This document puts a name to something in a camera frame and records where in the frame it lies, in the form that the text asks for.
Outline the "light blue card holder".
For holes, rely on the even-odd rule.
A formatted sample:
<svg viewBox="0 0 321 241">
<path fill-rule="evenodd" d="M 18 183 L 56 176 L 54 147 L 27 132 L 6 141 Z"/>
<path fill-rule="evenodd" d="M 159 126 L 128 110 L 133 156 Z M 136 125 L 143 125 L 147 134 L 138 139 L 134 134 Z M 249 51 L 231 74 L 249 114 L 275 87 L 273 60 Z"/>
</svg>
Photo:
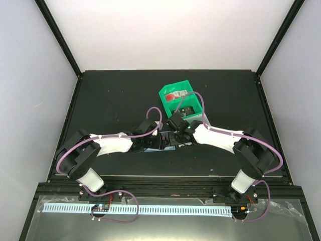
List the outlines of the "light blue card holder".
<svg viewBox="0 0 321 241">
<path fill-rule="evenodd" d="M 145 152 L 175 151 L 176 146 L 170 144 L 170 132 L 160 132 L 157 136 L 150 136 L 145 144 Z"/>
</svg>

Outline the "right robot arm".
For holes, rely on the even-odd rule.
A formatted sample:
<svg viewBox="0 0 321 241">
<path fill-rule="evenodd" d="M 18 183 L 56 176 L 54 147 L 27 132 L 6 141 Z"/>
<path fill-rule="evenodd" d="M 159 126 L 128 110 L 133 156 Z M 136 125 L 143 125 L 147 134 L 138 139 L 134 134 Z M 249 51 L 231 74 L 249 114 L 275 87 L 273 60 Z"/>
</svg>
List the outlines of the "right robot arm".
<svg viewBox="0 0 321 241">
<path fill-rule="evenodd" d="M 268 173 L 268 168 L 279 152 L 267 144 L 261 134 L 249 128 L 247 131 L 229 131 L 207 125 L 200 120 L 191 123 L 174 113 L 166 122 L 172 130 L 169 143 L 178 145 L 208 145 L 228 151 L 238 157 L 241 168 L 228 189 L 229 199 L 240 202 L 246 191 Z"/>
</svg>

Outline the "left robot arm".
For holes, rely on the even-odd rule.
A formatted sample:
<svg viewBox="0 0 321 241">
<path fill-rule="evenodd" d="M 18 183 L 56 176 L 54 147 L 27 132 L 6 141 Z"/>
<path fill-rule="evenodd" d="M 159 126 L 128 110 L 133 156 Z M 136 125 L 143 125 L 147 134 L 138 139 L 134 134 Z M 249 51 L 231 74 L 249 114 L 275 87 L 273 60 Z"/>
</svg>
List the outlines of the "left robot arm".
<svg viewBox="0 0 321 241">
<path fill-rule="evenodd" d="M 92 167 L 95 159 L 112 153 L 165 149 L 169 141 L 161 133 L 162 125 L 147 118 L 138 127 L 113 135 L 95 135 L 80 130 L 55 153 L 56 171 L 86 186 L 96 200 L 103 200 L 108 189 Z"/>
</svg>

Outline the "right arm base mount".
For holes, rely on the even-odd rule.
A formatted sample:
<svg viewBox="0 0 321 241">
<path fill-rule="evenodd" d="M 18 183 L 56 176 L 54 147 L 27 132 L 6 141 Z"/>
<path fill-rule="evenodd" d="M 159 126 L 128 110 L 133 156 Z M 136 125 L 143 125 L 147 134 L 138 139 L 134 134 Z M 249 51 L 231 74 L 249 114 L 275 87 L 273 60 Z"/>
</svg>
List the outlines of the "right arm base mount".
<svg viewBox="0 0 321 241">
<path fill-rule="evenodd" d="M 231 186 L 213 186 L 210 197 L 214 202 L 221 202 L 225 204 L 247 204 L 253 201 L 258 203 L 257 196 L 255 196 L 253 188 L 248 189 L 245 193 L 241 194 L 234 190 Z"/>
</svg>

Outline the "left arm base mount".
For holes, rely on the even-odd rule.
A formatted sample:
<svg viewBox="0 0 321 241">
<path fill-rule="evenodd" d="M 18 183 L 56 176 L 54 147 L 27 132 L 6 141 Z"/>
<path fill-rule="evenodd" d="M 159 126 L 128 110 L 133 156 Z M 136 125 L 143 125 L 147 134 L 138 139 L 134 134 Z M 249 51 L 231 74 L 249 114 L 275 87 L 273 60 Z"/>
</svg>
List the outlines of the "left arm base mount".
<svg viewBox="0 0 321 241">
<path fill-rule="evenodd" d="M 109 201 L 120 202 L 123 196 L 125 196 L 123 186 L 105 184 L 96 192 L 90 191 L 89 188 L 82 188 L 78 200 L 88 201 L 90 203 L 107 203 Z"/>
</svg>

